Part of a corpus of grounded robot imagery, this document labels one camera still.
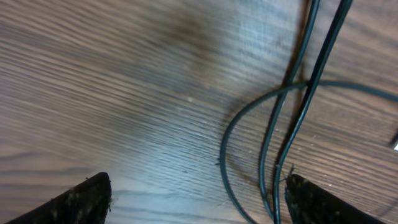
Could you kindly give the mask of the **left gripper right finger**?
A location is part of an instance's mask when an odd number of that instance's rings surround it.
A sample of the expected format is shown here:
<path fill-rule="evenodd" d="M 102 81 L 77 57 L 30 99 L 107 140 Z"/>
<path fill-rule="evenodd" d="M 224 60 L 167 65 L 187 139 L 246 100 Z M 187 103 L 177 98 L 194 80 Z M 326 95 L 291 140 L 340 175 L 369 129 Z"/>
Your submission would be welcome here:
<path fill-rule="evenodd" d="M 294 224 L 384 224 L 298 174 L 290 174 L 286 184 Z"/>

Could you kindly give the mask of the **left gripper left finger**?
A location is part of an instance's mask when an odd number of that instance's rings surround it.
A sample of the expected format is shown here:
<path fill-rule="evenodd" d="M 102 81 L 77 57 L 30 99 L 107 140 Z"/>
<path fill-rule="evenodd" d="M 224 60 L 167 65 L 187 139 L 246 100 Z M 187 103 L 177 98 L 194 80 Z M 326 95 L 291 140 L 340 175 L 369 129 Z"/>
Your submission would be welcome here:
<path fill-rule="evenodd" d="M 7 224 L 104 224 L 111 203 L 111 181 L 99 172 Z"/>

